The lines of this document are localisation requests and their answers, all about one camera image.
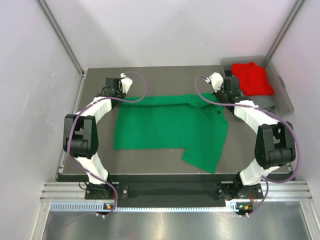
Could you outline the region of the green t shirt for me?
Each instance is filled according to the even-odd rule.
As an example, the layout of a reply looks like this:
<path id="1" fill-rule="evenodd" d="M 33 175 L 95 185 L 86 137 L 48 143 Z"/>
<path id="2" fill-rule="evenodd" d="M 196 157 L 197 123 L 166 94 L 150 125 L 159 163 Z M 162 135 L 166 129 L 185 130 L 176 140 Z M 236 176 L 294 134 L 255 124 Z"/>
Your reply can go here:
<path id="1" fill-rule="evenodd" d="M 222 106 L 211 93 L 129 98 L 115 125 L 116 150 L 183 149 L 181 159 L 213 174 L 228 133 Z"/>

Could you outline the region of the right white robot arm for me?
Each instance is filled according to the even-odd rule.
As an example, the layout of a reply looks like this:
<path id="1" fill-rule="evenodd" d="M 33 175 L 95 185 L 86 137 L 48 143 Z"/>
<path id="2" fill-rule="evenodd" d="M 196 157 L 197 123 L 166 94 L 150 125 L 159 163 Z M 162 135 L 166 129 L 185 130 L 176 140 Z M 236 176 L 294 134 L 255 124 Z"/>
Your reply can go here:
<path id="1" fill-rule="evenodd" d="M 247 168 L 237 173 L 233 192 L 245 198 L 252 186 L 260 183 L 271 172 L 293 162 L 296 145 L 289 123 L 278 120 L 278 116 L 260 108 L 249 97 L 241 94 L 239 80 L 235 76 L 223 78 L 217 72 L 208 77 L 213 95 L 222 106 L 246 123 L 256 134 L 254 160 Z"/>

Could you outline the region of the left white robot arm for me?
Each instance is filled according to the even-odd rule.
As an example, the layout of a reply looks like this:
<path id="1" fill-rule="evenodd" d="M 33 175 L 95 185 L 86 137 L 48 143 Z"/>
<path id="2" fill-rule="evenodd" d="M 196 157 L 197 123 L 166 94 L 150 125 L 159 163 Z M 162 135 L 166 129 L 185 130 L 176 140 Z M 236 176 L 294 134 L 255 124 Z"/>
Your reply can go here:
<path id="1" fill-rule="evenodd" d="M 98 155 L 97 123 L 112 109 L 121 106 L 132 83 L 124 73 L 120 78 L 106 78 L 105 87 L 83 110 L 64 118 L 63 150 L 80 164 L 89 183 L 97 185 L 97 194 L 105 199 L 113 194 L 114 187 L 107 182 L 109 173 Z"/>

